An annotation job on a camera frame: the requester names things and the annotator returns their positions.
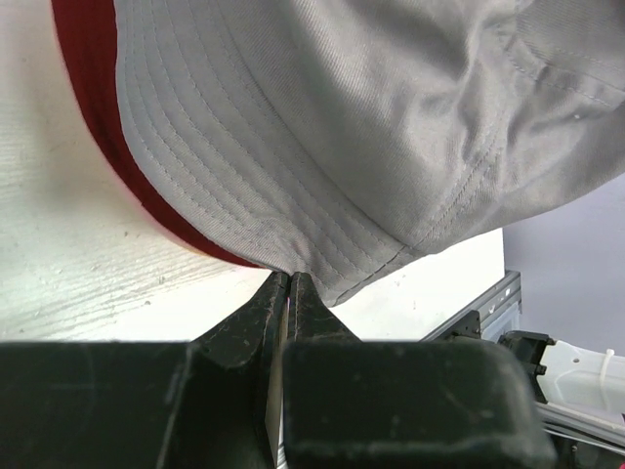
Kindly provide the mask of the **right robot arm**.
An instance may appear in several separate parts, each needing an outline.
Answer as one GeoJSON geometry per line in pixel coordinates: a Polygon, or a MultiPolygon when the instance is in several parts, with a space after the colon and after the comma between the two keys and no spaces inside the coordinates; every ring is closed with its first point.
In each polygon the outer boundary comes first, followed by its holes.
{"type": "Polygon", "coordinates": [[[498,344],[521,362],[538,402],[624,412],[624,358],[613,350],[595,352],[519,330],[502,335],[498,344]]]}

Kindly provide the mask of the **grey bucket hat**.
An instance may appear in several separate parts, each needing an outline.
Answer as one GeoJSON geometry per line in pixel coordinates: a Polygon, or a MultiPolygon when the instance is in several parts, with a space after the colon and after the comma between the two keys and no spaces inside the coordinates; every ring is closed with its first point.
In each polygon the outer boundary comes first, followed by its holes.
{"type": "Polygon", "coordinates": [[[130,153],[336,306],[624,170],[620,1],[118,1],[130,153]]]}

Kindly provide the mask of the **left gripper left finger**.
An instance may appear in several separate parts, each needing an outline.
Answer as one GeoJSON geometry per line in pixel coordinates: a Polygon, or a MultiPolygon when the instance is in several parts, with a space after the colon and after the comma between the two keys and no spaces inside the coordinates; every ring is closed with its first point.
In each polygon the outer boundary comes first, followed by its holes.
{"type": "Polygon", "coordinates": [[[276,466],[288,288],[288,275],[269,275],[248,302],[194,341],[188,467],[276,466]]]}

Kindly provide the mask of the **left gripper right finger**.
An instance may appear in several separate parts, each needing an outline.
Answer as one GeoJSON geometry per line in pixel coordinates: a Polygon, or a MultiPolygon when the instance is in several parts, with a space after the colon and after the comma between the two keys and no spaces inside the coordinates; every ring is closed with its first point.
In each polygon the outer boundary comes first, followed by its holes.
{"type": "Polygon", "coordinates": [[[287,349],[316,342],[360,343],[361,340],[325,306],[312,277],[296,273],[290,281],[287,349]]]}

